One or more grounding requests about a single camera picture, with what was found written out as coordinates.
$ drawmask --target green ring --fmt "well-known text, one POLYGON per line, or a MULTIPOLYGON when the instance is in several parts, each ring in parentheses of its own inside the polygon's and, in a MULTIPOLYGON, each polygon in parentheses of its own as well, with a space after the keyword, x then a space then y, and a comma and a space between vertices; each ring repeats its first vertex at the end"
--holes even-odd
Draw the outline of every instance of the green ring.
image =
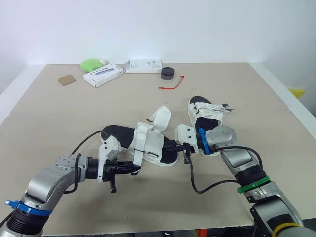
POLYGON ((262 179, 259 179, 259 180, 255 181, 255 182, 251 183, 251 184, 248 184, 246 186, 238 188, 237 192, 242 194, 242 193, 244 193, 244 192, 246 192, 246 191, 248 191, 250 189, 256 188, 256 187, 266 183, 269 180, 270 180, 270 178, 268 176, 265 176, 262 179))

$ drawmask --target black sandal insole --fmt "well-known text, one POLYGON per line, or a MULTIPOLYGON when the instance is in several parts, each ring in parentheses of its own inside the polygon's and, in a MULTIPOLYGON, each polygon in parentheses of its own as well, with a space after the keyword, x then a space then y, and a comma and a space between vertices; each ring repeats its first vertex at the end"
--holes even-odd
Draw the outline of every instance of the black sandal insole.
MULTIPOLYGON (((211 102, 202 97, 202 96, 194 96, 191 98, 189 104, 196 103, 196 102, 204 102, 204 103, 209 103, 211 102)), ((196 133, 199 134, 199 129, 203 128, 205 131, 213 130, 214 128, 219 126, 219 121, 216 119, 209 119, 209 118, 204 118, 204 117, 199 117, 195 123, 195 129, 196 133)))
MULTIPOLYGON (((134 138, 134 128, 122 127, 116 125, 110 125, 103 129, 109 135, 113 135, 120 142, 121 146, 124 148, 128 148, 133 141, 134 138)), ((105 140, 105 135, 101 133, 102 139, 105 140)), ((164 142, 170 141, 168 138, 164 137, 164 142)), ((177 152, 165 152, 162 151, 161 163, 163 164, 172 164, 177 160, 178 153, 177 152)))

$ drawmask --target blue ring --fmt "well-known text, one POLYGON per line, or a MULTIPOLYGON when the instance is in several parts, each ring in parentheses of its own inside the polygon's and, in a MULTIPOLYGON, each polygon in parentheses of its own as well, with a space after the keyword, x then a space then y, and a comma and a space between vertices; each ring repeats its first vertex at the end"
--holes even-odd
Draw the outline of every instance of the blue ring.
POLYGON ((11 206, 12 209, 19 209, 21 211, 24 211, 26 213, 36 215, 36 216, 49 216, 53 212, 53 211, 37 210, 37 209, 34 209, 34 208, 31 208, 29 206, 24 205, 20 201, 7 200, 4 204, 11 206))
POLYGON ((205 154, 206 155, 210 155, 211 152, 209 151, 209 147, 208 147, 208 143, 207 143, 207 139, 206 139, 206 136, 205 136, 205 131, 203 128, 200 128, 199 129, 199 133, 201 134, 201 137, 202 137, 202 142, 204 144, 204 148, 205 148, 205 154))

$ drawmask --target cardboard square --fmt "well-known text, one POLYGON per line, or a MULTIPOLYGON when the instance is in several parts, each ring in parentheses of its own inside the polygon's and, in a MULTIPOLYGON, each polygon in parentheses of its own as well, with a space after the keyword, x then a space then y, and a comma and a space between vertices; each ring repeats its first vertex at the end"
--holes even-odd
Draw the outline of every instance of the cardboard square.
POLYGON ((72 75, 65 75, 58 80, 62 85, 68 85, 76 81, 76 79, 72 75))

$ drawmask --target velcro strap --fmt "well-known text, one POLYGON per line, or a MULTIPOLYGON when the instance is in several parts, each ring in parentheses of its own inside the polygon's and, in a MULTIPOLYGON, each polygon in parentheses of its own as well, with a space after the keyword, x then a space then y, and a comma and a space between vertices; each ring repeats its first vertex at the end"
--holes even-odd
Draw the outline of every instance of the velcro strap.
POLYGON ((134 164, 141 166, 144 156, 144 148, 146 142, 146 135, 149 130, 151 130, 153 126, 138 122, 137 123, 137 135, 136 135, 136 144, 135 144, 135 152, 134 152, 134 164))
POLYGON ((214 105, 214 104, 209 104, 209 103, 204 103, 204 102, 196 102, 195 109, 196 110, 207 109, 213 112, 222 112, 222 113, 227 113, 232 110, 232 109, 227 110, 228 104, 224 104, 224 105, 227 105, 227 106, 214 105))
POLYGON ((159 107, 148 119, 148 122, 154 122, 154 131, 162 132, 168 127, 171 118, 171 111, 167 106, 159 107))

